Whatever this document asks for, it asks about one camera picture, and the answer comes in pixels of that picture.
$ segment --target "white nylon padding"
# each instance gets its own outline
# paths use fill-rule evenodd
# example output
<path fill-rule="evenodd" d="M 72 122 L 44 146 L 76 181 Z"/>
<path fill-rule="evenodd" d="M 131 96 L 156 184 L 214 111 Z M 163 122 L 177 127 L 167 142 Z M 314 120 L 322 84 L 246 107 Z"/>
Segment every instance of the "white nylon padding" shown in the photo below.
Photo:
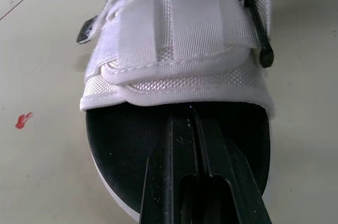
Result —
<path fill-rule="evenodd" d="M 89 79 L 80 109 L 87 110 L 127 101 L 139 106 L 153 106 L 192 101 L 240 101 L 258 104 L 271 116 L 273 102 L 266 90 L 261 69 L 251 56 L 239 68 L 221 74 L 173 78 L 114 86 L 101 75 Z"/>
<path fill-rule="evenodd" d="M 256 1 L 269 32 L 270 0 Z M 96 27 L 104 25 L 86 72 L 81 110 L 124 101 L 243 101 L 273 114 L 250 55 L 258 40 L 242 2 L 108 0 L 98 18 Z"/>
<path fill-rule="evenodd" d="M 114 39 L 107 51 L 100 42 L 108 43 L 109 38 Z M 233 45 L 247 50 L 234 56 Z M 114 85 L 124 85 L 194 75 L 195 67 L 176 65 L 198 64 L 203 57 L 207 61 L 207 57 L 218 55 L 222 63 L 199 68 L 201 74 L 235 68 L 248 57 L 249 48 L 257 46 L 250 15 L 238 0 L 136 0 L 105 24 L 95 53 L 100 54 L 96 65 L 102 65 L 111 59 L 104 53 L 114 50 L 111 56 L 117 56 L 118 68 L 102 67 L 102 75 Z"/>
<path fill-rule="evenodd" d="M 248 59 L 238 68 L 225 73 L 203 76 L 190 76 L 182 78 L 171 78 L 164 80 L 152 80 L 131 84 L 132 88 L 140 91 L 170 90 L 173 88 L 197 87 L 201 85 L 243 85 L 266 90 L 261 71 L 255 65 L 253 59 Z"/>

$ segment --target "white stitching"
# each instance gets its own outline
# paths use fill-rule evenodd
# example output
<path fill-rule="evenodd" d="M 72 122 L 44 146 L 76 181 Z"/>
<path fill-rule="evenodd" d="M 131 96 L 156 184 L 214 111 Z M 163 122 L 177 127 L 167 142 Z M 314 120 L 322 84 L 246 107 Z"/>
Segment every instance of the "white stitching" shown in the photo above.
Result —
<path fill-rule="evenodd" d="M 231 46 L 229 48 L 227 48 L 226 50 L 223 51 L 219 51 L 217 53 L 214 54 L 208 54 L 205 57 L 199 58 L 199 59 L 195 59 L 193 61 L 182 61 L 182 62 L 171 62 L 171 63 L 159 63 L 159 64 L 149 64 L 147 66 L 140 66 L 140 67 L 133 67 L 133 68 L 129 68 L 129 69 L 125 69 L 125 70 L 120 70 L 120 71 L 115 71 L 114 69 L 110 68 L 110 67 L 105 67 L 105 69 L 107 71 L 109 71 L 112 74 L 118 74 L 121 72 L 126 72 L 126 71 L 133 71 L 133 70 L 137 70 L 137 69 L 141 69 L 141 68 L 148 68 L 148 67 L 161 67 L 161 66 L 171 66 L 173 64 L 185 64 L 185 63 L 198 63 L 198 62 L 203 62 L 205 60 L 215 60 L 215 59 L 219 59 L 222 57 L 222 55 L 220 53 L 222 52 L 226 52 L 229 51 L 230 49 L 233 49 L 235 46 Z"/>
<path fill-rule="evenodd" d="M 107 96 L 102 96 L 102 97 L 99 97 L 99 98 L 92 98 L 92 99 L 84 100 L 84 101 L 81 101 L 81 103 L 86 102 L 86 101 L 101 100 L 101 99 L 105 99 L 105 98 L 108 98 L 108 97 L 114 97 L 116 95 L 118 95 L 118 93 L 112 94 L 112 95 L 107 95 Z"/>

